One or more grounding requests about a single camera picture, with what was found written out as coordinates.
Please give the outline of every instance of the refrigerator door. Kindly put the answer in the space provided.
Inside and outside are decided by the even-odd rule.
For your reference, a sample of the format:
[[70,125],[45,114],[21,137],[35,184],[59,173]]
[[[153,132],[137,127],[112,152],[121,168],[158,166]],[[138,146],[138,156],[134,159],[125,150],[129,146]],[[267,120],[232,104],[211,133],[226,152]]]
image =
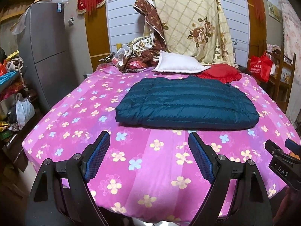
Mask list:
[[50,108],[77,87],[75,74],[69,61],[70,56],[67,51],[36,64],[41,86]]
[[30,38],[34,62],[67,50],[64,4],[34,3],[30,8]]

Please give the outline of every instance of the refrigerator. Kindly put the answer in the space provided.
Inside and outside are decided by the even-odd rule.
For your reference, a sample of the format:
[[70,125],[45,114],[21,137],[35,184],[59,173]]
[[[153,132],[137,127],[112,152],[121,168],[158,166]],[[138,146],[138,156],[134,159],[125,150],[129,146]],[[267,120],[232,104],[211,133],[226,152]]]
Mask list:
[[24,60],[25,82],[38,94],[40,107],[48,112],[77,87],[68,50],[64,5],[43,0],[31,4],[25,29],[17,35]]

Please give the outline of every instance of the bedsheet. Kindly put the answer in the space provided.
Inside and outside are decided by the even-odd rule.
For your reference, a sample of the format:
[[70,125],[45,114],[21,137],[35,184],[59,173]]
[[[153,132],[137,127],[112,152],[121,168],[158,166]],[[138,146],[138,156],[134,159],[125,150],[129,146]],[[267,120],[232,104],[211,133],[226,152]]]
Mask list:
[[[111,137],[109,150],[96,177],[88,184],[96,204],[148,222],[185,224],[193,219],[210,187],[187,144],[193,130],[124,127],[115,121],[115,107],[130,87],[145,77],[181,79],[187,75],[151,70],[121,74],[113,66],[100,69],[45,115],[23,141],[23,147],[38,171],[44,159],[67,160],[107,130]],[[285,140],[291,138],[301,144],[300,138],[252,77],[243,74],[232,85],[254,103],[260,115],[257,125],[248,130],[198,134],[216,153],[232,161],[252,158],[272,197],[285,184],[268,168],[271,155],[265,150],[265,141],[271,139],[288,152]],[[232,181],[220,215],[227,214],[234,187]]]

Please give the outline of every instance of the folded blue puffer jacket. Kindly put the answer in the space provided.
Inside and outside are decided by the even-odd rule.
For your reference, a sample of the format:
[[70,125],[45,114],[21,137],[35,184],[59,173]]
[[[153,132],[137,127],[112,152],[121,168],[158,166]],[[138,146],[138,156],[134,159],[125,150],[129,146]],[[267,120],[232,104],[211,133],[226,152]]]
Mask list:
[[259,121],[255,106],[230,84],[195,76],[148,78],[136,83],[116,107],[116,121],[188,130],[243,130]]

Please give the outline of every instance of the red ruffled cushion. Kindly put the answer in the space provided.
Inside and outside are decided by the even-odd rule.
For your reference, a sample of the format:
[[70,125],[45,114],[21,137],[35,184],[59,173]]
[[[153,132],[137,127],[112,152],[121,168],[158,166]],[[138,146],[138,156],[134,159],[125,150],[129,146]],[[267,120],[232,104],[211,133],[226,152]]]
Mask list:
[[213,64],[210,69],[204,70],[201,74],[196,75],[202,79],[215,79],[222,83],[239,81],[242,74],[237,69],[228,64]]

